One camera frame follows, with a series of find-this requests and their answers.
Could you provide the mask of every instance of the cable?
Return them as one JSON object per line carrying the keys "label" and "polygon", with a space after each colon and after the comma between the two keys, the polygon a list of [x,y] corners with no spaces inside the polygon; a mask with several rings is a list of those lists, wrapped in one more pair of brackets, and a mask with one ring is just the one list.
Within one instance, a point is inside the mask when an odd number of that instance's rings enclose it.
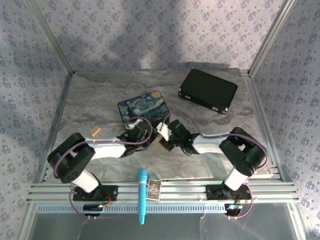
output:
{"label": "cable", "polygon": [[224,198],[226,195],[222,192],[221,194],[219,194],[219,195],[215,195],[215,194],[213,194],[213,193],[211,193],[211,192],[206,192],[206,194],[209,194],[209,195],[211,195],[212,197],[214,197],[214,198],[218,198],[218,199],[222,199],[222,198]]}
{"label": "cable", "polygon": [[107,193],[106,191],[102,192],[101,194],[107,195],[107,196],[109,197],[109,198],[108,198],[108,201],[107,201],[107,202],[102,203],[101,205],[111,204],[111,202],[112,202],[112,198],[111,198],[110,194],[109,194],[109,193]]}
{"label": "cable", "polygon": [[[161,125],[160,130],[159,130],[160,132],[161,132],[161,130],[162,130],[163,125],[165,124],[165,121],[168,119],[168,117],[169,117],[171,114],[174,114],[174,113],[182,113],[182,114],[186,115],[186,116],[191,120],[191,122],[193,122],[193,124],[194,124],[195,127],[197,128],[199,134],[200,134],[203,138],[205,138],[205,139],[219,139],[219,138],[224,138],[224,137],[229,137],[229,136],[231,136],[231,137],[242,138],[242,139],[245,139],[245,140],[247,140],[247,141],[250,141],[250,142],[254,143],[254,144],[257,145],[259,148],[261,148],[261,150],[263,151],[263,153],[264,153],[264,155],[265,155],[265,162],[264,162],[261,166],[259,166],[256,170],[258,171],[258,170],[260,170],[261,168],[264,168],[264,167],[268,164],[268,162],[269,162],[269,154],[268,154],[268,151],[267,151],[266,147],[263,146],[263,145],[262,145],[260,142],[258,142],[257,140],[255,140],[255,139],[253,139],[253,138],[251,138],[251,137],[242,135],[242,134],[237,134],[237,133],[224,133],[224,134],[218,134],[218,135],[214,135],[214,136],[206,136],[206,135],[200,130],[199,126],[196,124],[196,122],[193,120],[193,118],[192,118],[191,116],[189,116],[188,114],[186,114],[185,112],[182,112],[182,111],[173,111],[173,112],[169,113],[169,114],[164,118],[164,120],[163,120],[163,122],[162,122],[162,125]],[[248,189],[249,189],[249,191],[250,191],[251,203],[250,203],[249,209],[248,209],[244,214],[242,214],[241,216],[236,216],[236,217],[234,217],[234,216],[228,216],[229,218],[234,218],[234,219],[243,218],[244,216],[248,215],[248,213],[249,213],[249,212],[251,211],[251,209],[252,209],[252,206],[253,206],[253,203],[254,203],[254,195],[253,195],[252,189],[251,189],[251,187],[250,187],[246,182],[243,183],[243,185],[247,186]]]}
{"label": "cable", "polygon": [[[69,193],[69,202],[70,202],[70,205],[71,205],[72,209],[75,211],[76,214],[78,214],[78,215],[80,215],[80,216],[82,216],[82,217],[85,217],[85,218],[87,218],[88,220],[90,220],[91,217],[90,217],[89,215],[87,216],[87,215],[85,215],[84,213],[78,211],[78,209],[75,207],[75,205],[74,205],[74,203],[73,203],[73,201],[72,201],[72,197],[71,197],[71,196],[72,196],[72,193],[75,192],[75,189],[76,189],[76,186],[75,186],[75,187],[70,191],[70,193]],[[108,202],[107,202],[107,203],[111,202],[112,200],[111,200],[110,194],[107,193],[107,192],[105,192],[105,193],[109,196],[109,199],[108,199]],[[99,217],[96,217],[96,216],[94,216],[93,219],[112,219],[112,217],[109,217],[109,216],[99,216]]]}
{"label": "cable", "polygon": [[234,204],[236,204],[238,200],[241,200],[240,197],[242,197],[244,200],[246,199],[245,196],[241,192],[239,192],[236,200],[234,201]]}
{"label": "cable", "polygon": [[240,215],[240,216],[228,216],[228,218],[232,218],[232,219],[240,219],[240,218],[243,218],[243,217],[245,217],[246,215],[248,215],[249,212],[250,212],[251,209],[252,209],[252,206],[253,206],[253,204],[254,204],[254,194],[253,194],[252,189],[251,189],[251,187],[249,186],[249,184],[247,184],[247,183],[245,182],[243,185],[247,186],[247,188],[248,188],[249,191],[250,191],[251,203],[250,203],[249,209],[248,209],[244,214],[242,214],[242,215]]}
{"label": "cable", "polygon": [[185,150],[183,150],[182,148],[181,148],[181,151],[185,154],[185,155],[187,155],[187,156],[191,156],[192,155],[192,153],[186,153],[186,151]]}
{"label": "cable", "polygon": [[152,136],[152,132],[153,132],[153,127],[151,125],[151,122],[142,117],[142,116],[134,116],[134,117],[131,117],[128,122],[130,120],[133,120],[133,119],[142,119],[144,121],[146,121],[148,123],[148,125],[150,126],[150,134],[149,136],[143,140],[143,141],[138,141],[138,142],[130,142],[130,141],[112,141],[112,140],[96,140],[96,141],[82,141],[82,142],[79,142],[77,143],[76,145],[73,145],[71,148],[69,148],[64,154],[62,154],[62,156],[58,159],[58,161],[55,163],[54,165],[54,168],[53,168],[53,176],[58,179],[58,174],[57,174],[57,169],[58,169],[58,166],[59,164],[62,162],[62,160],[69,154],[71,153],[74,149],[76,149],[77,147],[83,145],[83,144],[127,144],[127,145],[140,145],[140,144],[144,144],[146,143]]}
{"label": "cable", "polygon": [[162,130],[162,127],[164,126],[166,120],[168,119],[168,117],[171,115],[171,114],[175,114],[175,113],[180,113],[180,114],[184,114],[185,116],[187,116],[191,122],[193,122],[193,124],[195,125],[196,129],[198,130],[199,134],[204,138],[204,139],[220,139],[220,138],[224,138],[224,137],[238,137],[238,138],[242,138],[242,139],[245,139],[247,141],[250,141],[252,143],[254,143],[255,145],[257,145],[259,148],[261,148],[261,150],[263,151],[264,155],[265,155],[265,162],[259,166],[256,170],[260,170],[262,168],[264,168],[268,162],[269,162],[269,154],[268,154],[268,151],[267,149],[265,148],[265,146],[263,146],[260,142],[258,142],[257,140],[253,139],[252,137],[248,137],[248,136],[245,136],[245,135],[242,135],[242,134],[237,134],[237,133],[224,133],[224,134],[217,134],[217,135],[214,135],[214,136],[208,136],[208,135],[205,135],[199,128],[199,126],[197,125],[197,123],[193,120],[193,118],[191,116],[189,116],[187,113],[183,112],[183,111],[173,111],[173,112],[170,112],[163,120],[162,124],[161,124],[161,127],[159,129],[159,132],[161,132]]}

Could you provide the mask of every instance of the cork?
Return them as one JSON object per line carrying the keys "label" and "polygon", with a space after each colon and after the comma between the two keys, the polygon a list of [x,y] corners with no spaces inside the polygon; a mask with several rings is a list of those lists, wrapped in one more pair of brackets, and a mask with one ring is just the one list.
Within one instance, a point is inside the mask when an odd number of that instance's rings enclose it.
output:
{"label": "cork", "polygon": [[94,137],[95,135],[97,135],[101,130],[101,127],[99,127],[98,125],[95,126],[94,128],[92,128],[92,130],[90,131],[90,135],[92,137]]}

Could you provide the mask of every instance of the white arm segment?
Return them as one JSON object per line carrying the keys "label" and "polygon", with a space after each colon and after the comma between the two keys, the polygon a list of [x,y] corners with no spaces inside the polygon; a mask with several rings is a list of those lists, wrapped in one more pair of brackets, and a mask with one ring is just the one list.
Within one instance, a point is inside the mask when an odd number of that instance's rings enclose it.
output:
{"label": "white arm segment", "polygon": [[223,154],[219,145],[225,139],[226,137],[222,137],[222,138],[219,137],[214,139],[203,138],[201,135],[199,135],[193,141],[192,146],[199,154],[204,154],[204,153]]}
{"label": "white arm segment", "polygon": [[229,172],[228,176],[224,179],[225,185],[236,191],[249,177],[238,172],[234,167]]}
{"label": "white arm segment", "polygon": [[156,131],[168,142],[169,141],[169,137],[172,135],[169,128],[168,128],[168,125],[163,123],[163,122],[160,122],[158,124],[158,126],[156,126]]}
{"label": "white arm segment", "polygon": [[[112,139],[90,139],[86,138],[86,141],[121,141],[118,138],[112,138]],[[95,154],[91,158],[91,161],[94,159],[103,159],[103,158],[120,158],[124,152],[126,151],[126,147],[124,144],[119,143],[107,143],[107,144],[100,144],[100,143],[94,143],[89,144],[90,147],[94,148]],[[83,170],[83,172],[72,181],[72,184],[82,188],[86,193],[91,193],[98,185],[97,179],[86,170]]]}
{"label": "white arm segment", "polygon": [[100,144],[97,143],[98,141],[115,141],[120,142],[121,140],[114,137],[112,139],[90,139],[86,138],[86,141],[95,141],[94,144],[89,144],[90,147],[94,148],[95,154],[91,158],[94,159],[103,159],[103,158],[120,158],[122,154],[126,151],[126,147],[124,144],[119,143],[107,143],[107,144]]}
{"label": "white arm segment", "polygon": [[83,170],[71,183],[82,188],[86,193],[91,193],[99,185],[97,179],[86,170]]}

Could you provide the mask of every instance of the starry night box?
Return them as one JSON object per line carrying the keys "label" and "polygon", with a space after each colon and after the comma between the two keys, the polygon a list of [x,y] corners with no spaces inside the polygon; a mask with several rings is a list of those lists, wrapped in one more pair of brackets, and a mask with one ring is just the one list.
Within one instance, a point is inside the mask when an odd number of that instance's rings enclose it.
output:
{"label": "starry night box", "polygon": [[154,128],[162,122],[170,113],[169,109],[159,91],[147,93],[118,103],[124,127],[132,117],[144,117],[148,119]]}

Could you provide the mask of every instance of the glass panel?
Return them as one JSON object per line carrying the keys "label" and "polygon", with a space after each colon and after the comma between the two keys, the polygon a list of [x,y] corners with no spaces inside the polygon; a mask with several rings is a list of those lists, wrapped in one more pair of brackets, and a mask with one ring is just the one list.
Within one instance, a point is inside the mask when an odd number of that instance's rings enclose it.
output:
{"label": "glass panel", "polygon": [[286,204],[255,204],[243,219],[223,214],[113,214],[88,221],[77,214],[37,214],[29,240],[295,240]]}

